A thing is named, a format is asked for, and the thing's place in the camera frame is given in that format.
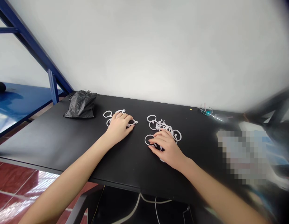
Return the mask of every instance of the blue shelf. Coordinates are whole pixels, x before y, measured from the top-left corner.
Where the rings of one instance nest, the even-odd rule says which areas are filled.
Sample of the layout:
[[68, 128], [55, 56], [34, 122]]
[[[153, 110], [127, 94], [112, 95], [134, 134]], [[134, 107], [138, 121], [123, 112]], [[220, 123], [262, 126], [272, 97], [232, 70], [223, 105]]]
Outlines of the blue shelf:
[[5, 83], [0, 93], [0, 137], [52, 102], [50, 88]]

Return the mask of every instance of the black table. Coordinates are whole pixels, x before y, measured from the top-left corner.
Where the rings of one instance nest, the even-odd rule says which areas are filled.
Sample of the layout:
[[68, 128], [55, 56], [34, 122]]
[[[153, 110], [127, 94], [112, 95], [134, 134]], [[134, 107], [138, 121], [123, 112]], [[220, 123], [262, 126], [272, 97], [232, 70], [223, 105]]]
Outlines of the black table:
[[181, 132], [178, 146], [187, 157], [241, 192], [238, 181], [226, 172], [216, 136], [219, 129], [235, 130], [235, 125], [220, 124], [194, 107], [113, 96], [98, 95], [94, 119], [64, 118], [68, 107], [69, 96], [0, 145], [0, 161], [61, 174], [107, 130], [103, 113], [125, 109], [138, 124], [103, 157], [89, 181], [186, 203], [199, 198], [190, 182], [145, 144], [145, 136], [156, 132], [147, 121], [154, 114]]

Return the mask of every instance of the black plastic bag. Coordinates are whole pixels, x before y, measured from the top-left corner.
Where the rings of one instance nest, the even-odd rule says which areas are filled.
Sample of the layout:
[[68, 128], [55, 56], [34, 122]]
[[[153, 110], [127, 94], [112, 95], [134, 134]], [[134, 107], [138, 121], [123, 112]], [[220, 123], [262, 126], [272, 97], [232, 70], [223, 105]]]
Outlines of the black plastic bag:
[[70, 97], [70, 106], [64, 114], [67, 118], [93, 118], [95, 117], [95, 100], [97, 94], [80, 90]]

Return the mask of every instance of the blue metal beam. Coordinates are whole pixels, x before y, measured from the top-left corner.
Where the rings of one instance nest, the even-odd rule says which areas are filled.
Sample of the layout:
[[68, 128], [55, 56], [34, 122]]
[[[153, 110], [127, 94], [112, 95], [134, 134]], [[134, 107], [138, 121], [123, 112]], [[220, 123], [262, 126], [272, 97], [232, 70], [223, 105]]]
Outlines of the blue metal beam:
[[56, 78], [55, 78], [55, 75], [52, 74], [52, 71], [50, 69], [48, 69], [48, 76], [49, 76], [49, 82], [50, 82], [52, 101], [53, 101], [53, 105], [55, 105], [59, 102]]
[[66, 93], [73, 92], [71, 86], [67, 83], [63, 75], [58, 71], [55, 65], [52, 63], [50, 58], [44, 52], [44, 50], [39, 46], [34, 37], [30, 34], [27, 28], [19, 20], [17, 15], [11, 9], [9, 4], [5, 0], [0, 0], [0, 18], [6, 24], [6, 26], [17, 27], [19, 33], [15, 34], [17, 38], [26, 46], [29, 52], [35, 57], [35, 59], [40, 63], [40, 65], [48, 71], [50, 69], [56, 77], [57, 84]]
[[18, 33], [18, 29], [14, 27], [0, 27], [0, 33]]

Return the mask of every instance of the floor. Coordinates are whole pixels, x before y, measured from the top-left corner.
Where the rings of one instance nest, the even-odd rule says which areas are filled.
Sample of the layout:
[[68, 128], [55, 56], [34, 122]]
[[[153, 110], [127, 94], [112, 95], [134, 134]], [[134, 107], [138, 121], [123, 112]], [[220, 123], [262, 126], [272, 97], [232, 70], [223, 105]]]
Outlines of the floor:
[[[31, 119], [36, 119], [50, 107], [52, 107], [52, 104], [35, 114]], [[22, 123], [0, 138], [0, 144], [8, 140], [26, 125], [29, 125], [29, 123]], [[58, 176], [57, 174], [0, 162], [0, 224], [18, 223], [28, 208]], [[57, 223], [65, 224], [79, 196], [96, 185], [95, 183], [87, 182], [79, 195], [77, 195], [61, 215]], [[87, 211], [81, 223], [87, 223]]]

